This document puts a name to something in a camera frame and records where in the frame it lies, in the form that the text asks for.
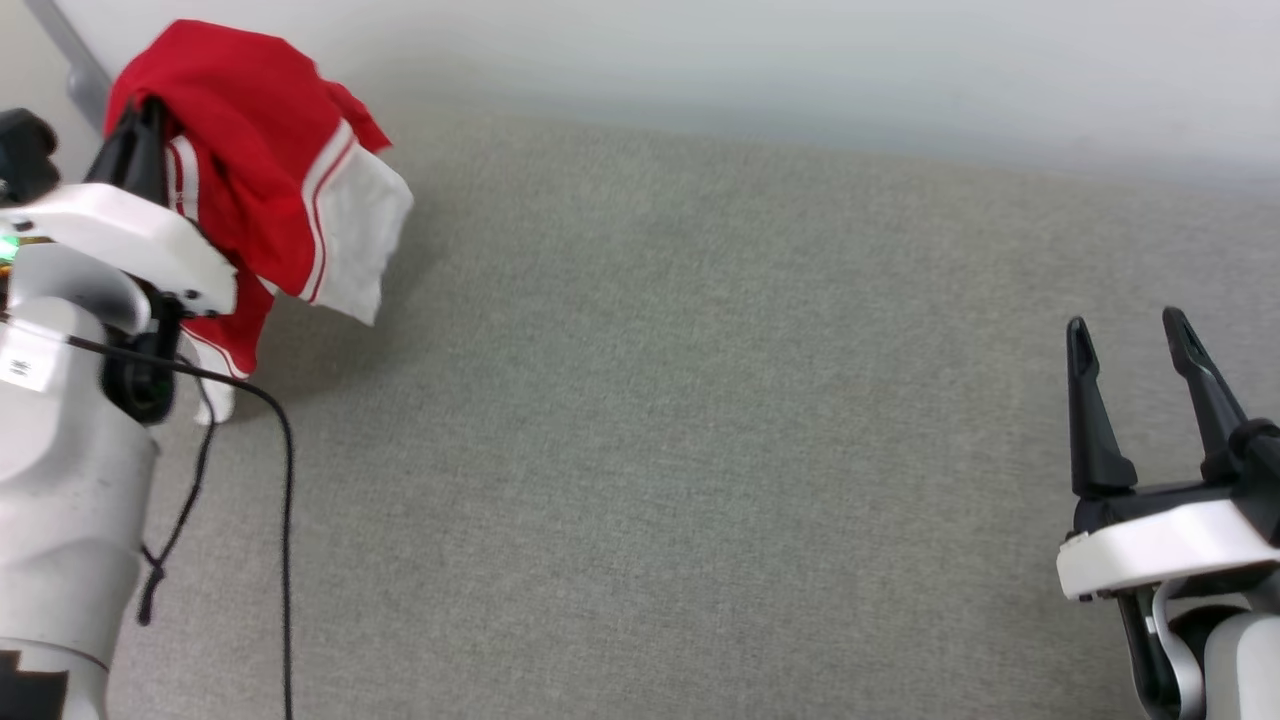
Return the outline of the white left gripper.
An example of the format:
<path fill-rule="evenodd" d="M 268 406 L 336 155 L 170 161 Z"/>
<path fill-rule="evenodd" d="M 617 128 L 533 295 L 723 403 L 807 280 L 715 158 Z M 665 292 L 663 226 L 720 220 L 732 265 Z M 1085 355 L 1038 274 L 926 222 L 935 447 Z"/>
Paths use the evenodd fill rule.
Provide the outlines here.
<path fill-rule="evenodd" d="M 236 310 L 236 268 L 188 218 L 168 208 L 169 129 L 160 97 L 132 102 L 84 184 L 59 186 L 33 202 L 4 208 L 3 223 L 17 237 L 47 237 L 175 295 L 196 316 L 229 315 Z"/>

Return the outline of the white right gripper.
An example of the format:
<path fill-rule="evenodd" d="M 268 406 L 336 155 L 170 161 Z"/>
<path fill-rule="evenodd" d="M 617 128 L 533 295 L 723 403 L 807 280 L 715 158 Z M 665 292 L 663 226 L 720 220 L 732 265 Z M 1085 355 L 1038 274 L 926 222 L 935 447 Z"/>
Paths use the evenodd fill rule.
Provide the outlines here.
<path fill-rule="evenodd" d="M 1185 380 L 1204 459 L 1204 483 L 1137 487 L 1100 392 L 1100 363 L 1083 316 L 1066 327 L 1071 493 L 1076 505 L 1059 546 L 1069 600 L 1235 571 L 1277 561 L 1277 542 L 1236 502 L 1242 461 L 1233 432 L 1248 420 L 1187 314 L 1162 313 L 1172 365 Z"/>

